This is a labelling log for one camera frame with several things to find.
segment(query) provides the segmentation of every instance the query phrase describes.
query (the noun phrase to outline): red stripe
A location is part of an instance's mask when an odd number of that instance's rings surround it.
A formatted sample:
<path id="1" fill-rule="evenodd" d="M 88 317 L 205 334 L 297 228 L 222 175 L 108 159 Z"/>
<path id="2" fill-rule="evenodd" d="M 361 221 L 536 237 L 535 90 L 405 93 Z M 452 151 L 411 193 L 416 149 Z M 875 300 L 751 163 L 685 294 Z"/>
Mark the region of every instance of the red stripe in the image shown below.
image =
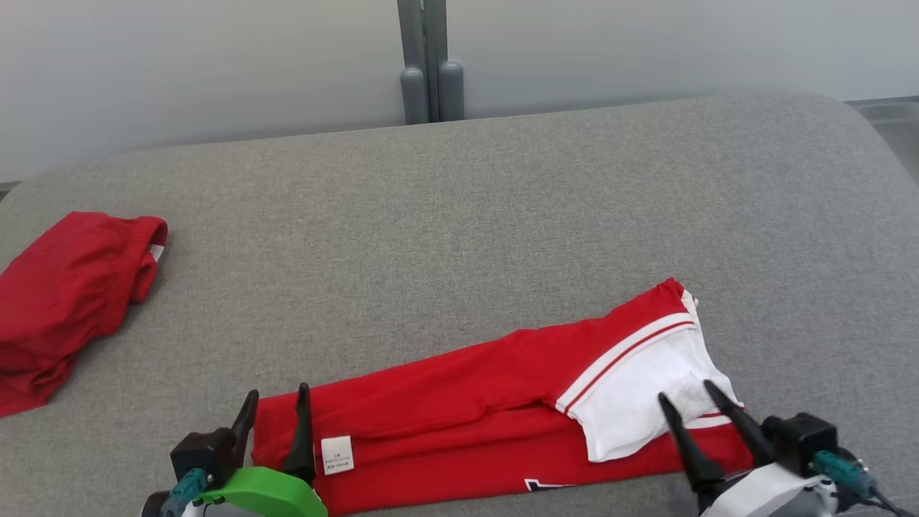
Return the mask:
<path id="1" fill-rule="evenodd" d="M 741 406 L 741 409 L 746 411 L 746 406 Z M 724 416 L 726 416 L 724 413 L 706 413 L 704 415 L 699 415 L 698 417 L 700 419 L 710 419 L 713 417 L 724 417 Z"/>
<path id="2" fill-rule="evenodd" d="M 622 359 L 623 357 L 625 357 L 626 354 L 628 354 L 628 353 L 631 352 L 632 350 L 635 350 L 635 348 L 638 347 L 638 346 L 640 346 L 641 344 L 648 342 L 648 339 L 651 339 L 651 338 L 653 338 L 653 337 L 655 337 L 655 336 L 660 335 L 660 334 L 663 333 L 663 332 L 666 332 L 667 330 L 671 330 L 671 329 L 673 329 L 673 328 L 680 327 L 680 326 L 682 326 L 682 325 L 696 325 L 696 324 L 695 324 L 695 322 L 692 322 L 692 321 L 681 321 L 681 322 L 679 322 L 679 323 L 674 323 L 674 324 L 671 325 L 670 327 L 661 328 L 661 329 L 658 330 L 657 332 L 654 332 L 654 333 L 651 334 L 650 336 L 648 336 L 648 337 L 642 339 L 641 341 L 635 343 L 634 345 L 628 347 L 625 351 L 623 351 L 622 353 L 620 353 L 620 355 L 616 356 L 616 358 L 613 359 L 613 361 L 611 361 L 611 362 L 607 365 L 607 367 L 603 369 L 603 371 L 601 371 L 600 373 L 598 373 L 598 374 L 596 375 L 596 377 L 594 377 L 594 379 L 593 379 L 592 381 L 590 381 L 590 383 L 589 383 L 587 386 L 585 386 L 583 390 L 581 390 L 581 393 L 577 394 L 577 396 L 574 398 L 574 400 L 571 401 L 571 404 L 569 404 L 568 407 L 565 408 L 564 415 L 567 416 L 567 415 L 568 415 L 568 410 L 569 410 L 571 407 L 573 407 L 573 406 L 574 406 L 574 403 L 576 403 L 578 400 L 580 400 L 581 397 L 584 396 L 585 393 L 587 393 L 587 390 L 590 389 L 590 386 L 594 385 L 594 383 L 595 383 L 600 377 L 602 377 L 604 373 L 606 373 L 610 368 L 612 368 L 614 364 L 616 364 L 617 362 L 619 362 L 620 359 Z"/>

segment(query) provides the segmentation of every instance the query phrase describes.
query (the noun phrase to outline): white lining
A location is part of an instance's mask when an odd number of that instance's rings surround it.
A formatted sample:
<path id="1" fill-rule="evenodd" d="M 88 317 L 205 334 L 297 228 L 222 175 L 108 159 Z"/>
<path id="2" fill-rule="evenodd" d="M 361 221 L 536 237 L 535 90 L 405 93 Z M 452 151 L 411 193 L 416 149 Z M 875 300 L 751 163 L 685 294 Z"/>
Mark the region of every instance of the white lining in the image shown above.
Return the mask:
<path id="1" fill-rule="evenodd" d="M 150 245 L 150 254 L 153 255 L 153 262 L 160 261 L 160 255 L 163 255 L 163 250 L 166 249 L 165 246 L 160 246 L 158 244 Z"/>
<path id="2" fill-rule="evenodd" d="M 681 323 L 684 321 L 690 321 L 690 320 L 695 321 L 696 325 L 698 325 L 698 319 L 693 318 L 692 315 L 687 314 L 687 313 L 676 313 L 676 314 L 664 316 L 660 319 L 656 319 L 653 322 L 649 323 L 648 325 L 645 325 L 644 327 L 639 328 L 638 330 L 630 334 L 627 338 L 623 339 L 622 341 L 614 345 L 612 348 L 604 352 L 603 355 L 598 357 L 596 361 L 594 361 L 590 366 L 587 367 L 586 370 L 584 370 L 580 375 L 578 375 L 578 378 L 574 380 L 572 385 L 568 386 L 568 389 L 566 389 L 565 392 L 562 393 L 562 396 L 560 396 L 559 399 L 555 402 L 555 408 L 558 409 L 560 412 L 564 413 L 565 409 L 568 408 L 568 406 L 572 403 L 572 401 L 575 400 L 578 397 L 578 395 L 580 395 L 581 392 L 584 391 L 584 389 L 588 385 L 590 385 L 590 383 L 592 383 L 594 379 L 598 375 L 600 375 L 600 373 L 603 372 L 603 370 L 607 366 L 609 366 L 611 362 L 616 360 L 617 357 L 621 355 L 625 350 L 628 350 L 630 346 L 641 341 L 642 339 L 648 338 L 654 332 L 659 332 L 664 328 L 670 327 L 672 325 L 676 325 L 677 323 Z M 591 386 L 591 389 L 593 390 L 594 388 L 596 388 L 597 384 L 598 383 L 594 383 L 594 385 Z"/>
<path id="3" fill-rule="evenodd" d="M 702 385 L 708 378 L 740 404 L 731 381 L 715 367 L 705 348 L 696 311 L 698 300 L 683 291 L 681 302 L 685 313 L 659 318 L 616 343 L 556 402 L 560 412 L 567 409 L 567 415 L 581 424 L 589 461 L 634 454 L 666 433 L 666 422 L 657 405 L 658 391 L 667 393 L 686 420 L 687 429 L 731 424 Z"/>

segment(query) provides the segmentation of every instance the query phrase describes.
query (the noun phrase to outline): folded red clothing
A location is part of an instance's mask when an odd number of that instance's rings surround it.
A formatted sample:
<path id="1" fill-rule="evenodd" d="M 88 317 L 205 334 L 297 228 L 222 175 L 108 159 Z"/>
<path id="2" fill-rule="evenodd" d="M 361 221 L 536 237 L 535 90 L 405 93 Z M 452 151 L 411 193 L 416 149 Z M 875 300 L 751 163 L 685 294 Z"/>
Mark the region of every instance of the folded red clothing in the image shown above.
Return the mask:
<path id="1" fill-rule="evenodd" d="M 708 457 L 749 467 L 702 384 L 737 402 L 705 348 L 697 301 L 669 279 L 606 316 L 315 387 L 316 493 L 344 515 L 675 472 L 660 392 Z M 255 465 L 283 467 L 296 398 L 259 402 Z"/>
<path id="2" fill-rule="evenodd" d="M 0 274 L 0 417 L 44 406 L 77 352 L 121 326 L 156 275 L 157 217 L 72 212 Z"/>

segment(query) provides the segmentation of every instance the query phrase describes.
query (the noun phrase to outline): care label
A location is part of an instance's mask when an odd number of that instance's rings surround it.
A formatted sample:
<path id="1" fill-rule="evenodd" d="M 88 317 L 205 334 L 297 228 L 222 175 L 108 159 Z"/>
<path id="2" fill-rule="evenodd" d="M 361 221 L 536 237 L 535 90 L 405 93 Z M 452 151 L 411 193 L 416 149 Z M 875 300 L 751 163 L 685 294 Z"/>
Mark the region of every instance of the care label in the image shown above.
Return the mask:
<path id="1" fill-rule="evenodd" d="M 320 445 L 323 448 L 323 469 L 327 476 L 354 468 L 350 436 L 323 438 Z"/>
<path id="2" fill-rule="evenodd" d="M 164 250 L 164 249 L 165 249 L 164 246 L 160 246 L 160 245 L 158 245 L 158 244 L 151 244 L 151 245 L 150 245 L 150 254 L 153 255 L 153 262 L 159 262 L 159 261 L 160 261 L 160 255 L 163 255 L 163 250 Z"/>

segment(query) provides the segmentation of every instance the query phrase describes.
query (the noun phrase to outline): gray fabric surface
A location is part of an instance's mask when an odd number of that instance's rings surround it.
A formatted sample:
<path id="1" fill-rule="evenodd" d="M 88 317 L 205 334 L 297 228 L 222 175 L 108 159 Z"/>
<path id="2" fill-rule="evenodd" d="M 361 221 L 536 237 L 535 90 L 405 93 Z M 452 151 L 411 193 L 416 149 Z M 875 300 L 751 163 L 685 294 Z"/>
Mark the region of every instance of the gray fabric surface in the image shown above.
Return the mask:
<path id="1" fill-rule="evenodd" d="M 0 514 L 136 514 L 264 396 L 598 316 L 668 276 L 756 415 L 838 424 L 919 510 L 919 190 L 867 122 L 756 94 L 113 157 L 0 203 L 0 267 L 72 210 L 158 215 L 149 301 L 0 419 Z M 679 476 L 379 515 L 691 515 Z"/>

